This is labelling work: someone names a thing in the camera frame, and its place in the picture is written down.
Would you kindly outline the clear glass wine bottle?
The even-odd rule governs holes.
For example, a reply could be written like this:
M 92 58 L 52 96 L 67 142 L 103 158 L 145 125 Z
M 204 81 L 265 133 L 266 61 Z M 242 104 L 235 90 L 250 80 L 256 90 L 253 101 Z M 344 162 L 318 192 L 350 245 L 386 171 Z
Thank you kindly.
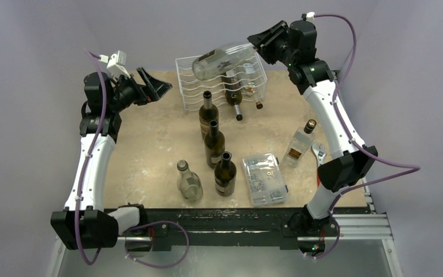
M 192 71 L 196 79 L 207 81 L 235 69 L 255 52 L 254 46 L 248 42 L 227 43 L 196 58 Z

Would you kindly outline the olive green wine bottle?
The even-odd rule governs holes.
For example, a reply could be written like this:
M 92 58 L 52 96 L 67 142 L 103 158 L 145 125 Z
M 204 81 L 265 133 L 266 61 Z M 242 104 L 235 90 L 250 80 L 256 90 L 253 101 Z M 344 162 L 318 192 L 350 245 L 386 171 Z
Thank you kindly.
M 203 92 L 203 104 L 198 111 L 198 119 L 200 122 L 201 138 L 204 137 L 209 132 L 209 124 L 211 121 L 219 120 L 218 108 L 212 103 L 212 93 L 211 91 Z

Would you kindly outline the dark green wine bottle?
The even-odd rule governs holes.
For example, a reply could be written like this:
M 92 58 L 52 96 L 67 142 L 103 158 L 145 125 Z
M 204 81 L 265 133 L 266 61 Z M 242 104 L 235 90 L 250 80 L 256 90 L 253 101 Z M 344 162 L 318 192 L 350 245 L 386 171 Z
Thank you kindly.
M 225 151 L 225 142 L 226 139 L 219 130 L 218 121 L 210 121 L 208 133 L 204 137 L 205 156 L 210 168 L 214 169 L 216 164 L 221 161 L 222 154 Z

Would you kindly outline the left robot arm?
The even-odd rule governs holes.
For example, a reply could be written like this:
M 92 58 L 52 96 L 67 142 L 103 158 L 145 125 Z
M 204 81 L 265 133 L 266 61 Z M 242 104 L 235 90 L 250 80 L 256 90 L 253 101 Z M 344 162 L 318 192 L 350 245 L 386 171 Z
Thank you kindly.
M 53 212 L 50 219 L 68 250 L 112 248 L 127 230 L 135 236 L 148 231 L 143 205 L 126 204 L 112 212 L 103 205 L 107 168 L 122 123 L 120 113 L 133 104 L 157 102 L 172 88 L 144 68 L 137 68 L 137 73 L 143 84 L 133 76 L 114 79 L 104 72 L 83 79 L 87 101 L 81 108 L 77 173 L 63 210 Z

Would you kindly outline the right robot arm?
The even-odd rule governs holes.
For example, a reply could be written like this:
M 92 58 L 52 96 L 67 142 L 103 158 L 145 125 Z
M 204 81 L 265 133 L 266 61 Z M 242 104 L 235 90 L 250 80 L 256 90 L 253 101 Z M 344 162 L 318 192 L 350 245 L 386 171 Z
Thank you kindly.
M 374 159 L 366 152 L 377 155 L 377 149 L 367 146 L 352 129 L 334 93 L 338 83 L 328 64 L 316 57 L 317 31 L 312 22 L 280 21 L 247 39 L 266 63 L 281 62 L 287 67 L 291 82 L 316 112 L 328 140 L 332 160 L 317 169 L 320 185 L 309 203 L 288 221 L 289 228 L 314 235 L 329 222 L 338 197 L 355 189 L 370 170 Z

